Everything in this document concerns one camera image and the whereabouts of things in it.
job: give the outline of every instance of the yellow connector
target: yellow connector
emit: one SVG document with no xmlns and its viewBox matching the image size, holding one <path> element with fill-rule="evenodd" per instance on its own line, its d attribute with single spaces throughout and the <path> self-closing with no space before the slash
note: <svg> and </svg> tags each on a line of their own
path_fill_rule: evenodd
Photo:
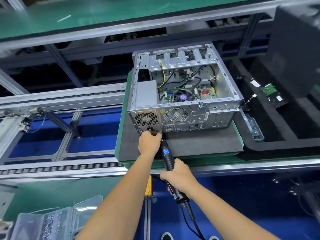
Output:
<svg viewBox="0 0 320 240">
<path fill-rule="evenodd" d="M 150 197 L 153 195 L 153 180 L 152 176 L 149 175 L 148 184 L 146 185 L 146 193 L 144 194 L 145 197 Z"/>
</svg>

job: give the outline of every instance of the shoe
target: shoe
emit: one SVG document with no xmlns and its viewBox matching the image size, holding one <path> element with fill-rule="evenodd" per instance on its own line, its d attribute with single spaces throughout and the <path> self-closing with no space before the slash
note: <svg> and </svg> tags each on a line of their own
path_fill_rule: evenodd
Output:
<svg viewBox="0 0 320 240">
<path fill-rule="evenodd" d="M 209 240 L 219 240 L 219 238 L 216 237 L 216 236 L 211 236 L 211 237 L 209 238 Z"/>
<path fill-rule="evenodd" d="M 171 236 L 170 233 L 165 232 L 164 234 L 162 234 L 161 240 L 174 240 L 174 238 Z"/>
</svg>

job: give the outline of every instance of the blue label on screwdriver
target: blue label on screwdriver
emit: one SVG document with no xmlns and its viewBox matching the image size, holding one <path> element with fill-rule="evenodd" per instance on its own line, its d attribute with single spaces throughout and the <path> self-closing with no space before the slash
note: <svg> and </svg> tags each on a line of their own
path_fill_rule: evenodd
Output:
<svg viewBox="0 0 320 240">
<path fill-rule="evenodd" d="M 168 150 L 168 149 L 164 149 L 164 150 L 163 150 L 163 154 L 164 154 L 164 155 L 169 154 L 169 150 Z"/>
</svg>

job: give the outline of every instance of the left arm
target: left arm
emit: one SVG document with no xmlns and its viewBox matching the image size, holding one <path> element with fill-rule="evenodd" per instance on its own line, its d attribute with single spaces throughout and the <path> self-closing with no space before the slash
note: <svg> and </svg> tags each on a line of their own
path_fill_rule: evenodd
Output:
<svg viewBox="0 0 320 240">
<path fill-rule="evenodd" d="M 144 131 L 139 139 L 141 155 L 103 200 L 79 233 L 77 240 L 131 240 L 137 230 L 152 161 L 162 134 Z"/>
</svg>

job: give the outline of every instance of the plastic storage box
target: plastic storage box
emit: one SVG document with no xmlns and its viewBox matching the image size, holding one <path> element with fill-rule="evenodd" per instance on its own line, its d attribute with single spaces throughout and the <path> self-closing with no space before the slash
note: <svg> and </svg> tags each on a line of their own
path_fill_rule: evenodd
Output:
<svg viewBox="0 0 320 240">
<path fill-rule="evenodd" d="M 43 215 L 20 213 L 11 240 L 75 239 L 102 199 L 102 195 L 98 195 L 75 204 L 73 208 L 66 207 Z"/>
</svg>

